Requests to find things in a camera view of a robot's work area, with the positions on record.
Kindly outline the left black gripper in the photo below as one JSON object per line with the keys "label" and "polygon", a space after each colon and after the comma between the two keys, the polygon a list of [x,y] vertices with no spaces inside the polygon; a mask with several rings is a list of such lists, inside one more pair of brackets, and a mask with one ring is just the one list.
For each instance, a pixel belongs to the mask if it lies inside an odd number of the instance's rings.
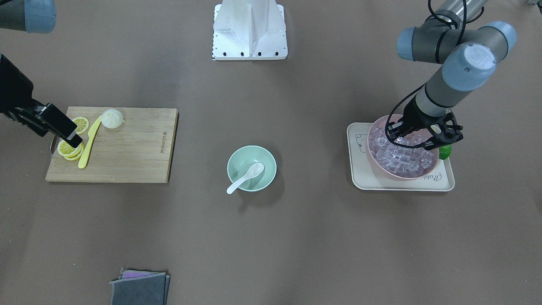
{"label": "left black gripper", "polygon": [[402,122],[403,133],[411,134],[430,127],[436,122],[436,117],[422,112],[416,103],[416,99],[412,98],[404,107]]}

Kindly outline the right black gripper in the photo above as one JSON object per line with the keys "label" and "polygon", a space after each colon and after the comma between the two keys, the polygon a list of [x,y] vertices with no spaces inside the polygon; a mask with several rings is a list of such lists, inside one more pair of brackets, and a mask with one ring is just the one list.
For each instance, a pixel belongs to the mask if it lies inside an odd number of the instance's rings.
{"label": "right black gripper", "polygon": [[1,112],[20,122],[39,136],[47,133],[63,139],[71,147],[78,147],[83,139],[77,125],[52,103],[42,105],[32,97],[33,83],[5,55],[0,63]]}

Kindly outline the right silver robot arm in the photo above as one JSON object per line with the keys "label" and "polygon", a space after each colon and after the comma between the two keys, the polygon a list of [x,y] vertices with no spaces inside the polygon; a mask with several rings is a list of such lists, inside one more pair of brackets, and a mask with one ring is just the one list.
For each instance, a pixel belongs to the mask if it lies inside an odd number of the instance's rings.
{"label": "right silver robot arm", "polygon": [[[51,33],[56,25],[53,0],[2,0],[1,28],[27,33]],[[8,58],[0,60],[0,111],[8,119],[29,127],[43,137],[53,133],[71,147],[83,139],[76,124],[52,103],[42,104],[33,98],[33,83]]]}

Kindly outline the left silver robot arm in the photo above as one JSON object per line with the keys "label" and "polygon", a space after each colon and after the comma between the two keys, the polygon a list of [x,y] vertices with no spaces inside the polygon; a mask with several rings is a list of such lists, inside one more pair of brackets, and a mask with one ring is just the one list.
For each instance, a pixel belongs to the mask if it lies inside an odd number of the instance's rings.
{"label": "left silver robot arm", "polygon": [[404,29],[397,54],[409,61],[440,64],[392,125],[395,136],[427,129],[444,118],[470,92],[484,85],[496,66],[510,54],[517,32],[506,22],[477,30],[466,25],[482,13],[484,0],[447,0],[419,27]]}

